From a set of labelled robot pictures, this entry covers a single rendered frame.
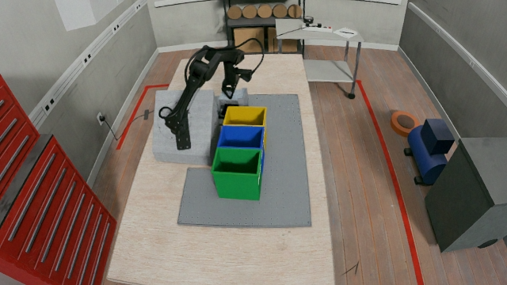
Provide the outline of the green bin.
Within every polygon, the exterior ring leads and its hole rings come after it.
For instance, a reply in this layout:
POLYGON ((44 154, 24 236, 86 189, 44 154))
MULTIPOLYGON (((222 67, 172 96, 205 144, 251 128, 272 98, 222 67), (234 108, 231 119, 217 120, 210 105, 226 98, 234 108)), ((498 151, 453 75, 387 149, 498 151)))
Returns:
POLYGON ((217 147, 211 174, 213 174, 219 198, 260 199, 261 152, 262 150, 259 149, 217 147))

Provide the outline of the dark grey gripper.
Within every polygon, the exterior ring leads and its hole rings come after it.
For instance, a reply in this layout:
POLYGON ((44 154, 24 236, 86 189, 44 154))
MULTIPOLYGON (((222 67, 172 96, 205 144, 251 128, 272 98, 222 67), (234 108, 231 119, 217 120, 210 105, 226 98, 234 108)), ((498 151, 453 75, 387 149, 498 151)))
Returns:
POLYGON ((229 73, 234 73, 234 72, 235 72, 235 70, 232 71, 232 72, 226 72, 226 71, 224 71, 225 78, 223 79, 222 88, 221 89, 226 94, 226 96, 228 97, 228 99, 232 99, 232 97, 234 95, 234 92, 235 92, 235 89, 236 89, 237 84, 238 84, 239 79, 240 79, 240 78, 238 78, 237 82, 229 82, 229 76, 228 76, 228 74, 229 73), (234 86, 234 87, 229 87, 229 86, 234 86), (230 97, 229 97, 227 91, 231 91, 232 92, 232 94, 231 94, 230 97))

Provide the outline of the blue open-top bin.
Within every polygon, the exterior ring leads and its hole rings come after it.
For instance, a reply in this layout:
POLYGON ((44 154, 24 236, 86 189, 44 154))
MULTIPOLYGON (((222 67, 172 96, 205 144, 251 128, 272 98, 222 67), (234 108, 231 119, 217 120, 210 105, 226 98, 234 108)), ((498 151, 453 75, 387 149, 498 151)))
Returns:
POLYGON ((262 150, 261 152, 261 174, 262 174, 265 158, 264 130, 265 127, 223 125, 217 147, 262 150))

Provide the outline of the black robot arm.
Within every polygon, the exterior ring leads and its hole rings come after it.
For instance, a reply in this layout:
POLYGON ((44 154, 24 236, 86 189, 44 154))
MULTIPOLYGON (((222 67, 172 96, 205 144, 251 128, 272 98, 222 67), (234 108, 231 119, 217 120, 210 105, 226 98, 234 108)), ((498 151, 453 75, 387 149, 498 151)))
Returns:
POLYGON ((189 91, 185 95, 186 86, 176 107, 167 116, 172 115, 178 109, 177 114, 169 119, 165 119, 165 125, 176 136, 177 150, 191 149, 188 121, 189 109, 200 88, 213 77, 220 62, 223 62, 224 71, 232 72, 235 70, 234 73, 228 74, 229 82, 237 82, 238 77, 245 82, 251 80, 252 69, 240 69, 235 67, 245 59, 244 53, 244 51, 236 48, 227 50, 206 50, 196 55, 194 60, 190 63, 188 79, 189 91), (220 54, 220 52, 222 54, 220 54), (207 64, 202 61, 203 57, 207 61, 212 60, 207 64))

